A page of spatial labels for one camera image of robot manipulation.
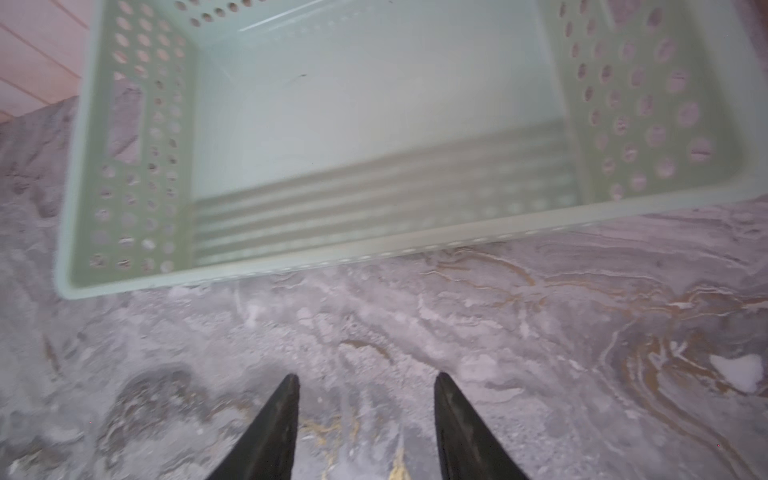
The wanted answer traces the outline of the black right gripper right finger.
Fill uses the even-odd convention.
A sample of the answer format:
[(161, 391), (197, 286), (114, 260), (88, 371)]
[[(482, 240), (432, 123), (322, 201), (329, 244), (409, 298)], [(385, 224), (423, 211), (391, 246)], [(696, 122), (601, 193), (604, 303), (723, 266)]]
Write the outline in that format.
[(445, 372), (434, 383), (434, 414), (443, 479), (529, 479)]

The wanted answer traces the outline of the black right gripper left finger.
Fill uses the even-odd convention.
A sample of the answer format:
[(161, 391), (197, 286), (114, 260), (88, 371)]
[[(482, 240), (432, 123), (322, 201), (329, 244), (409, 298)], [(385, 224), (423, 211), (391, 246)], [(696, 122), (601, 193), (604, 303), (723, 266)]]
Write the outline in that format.
[(292, 476), (300, 381), (288, 374), (208, 480), (289, 480)]

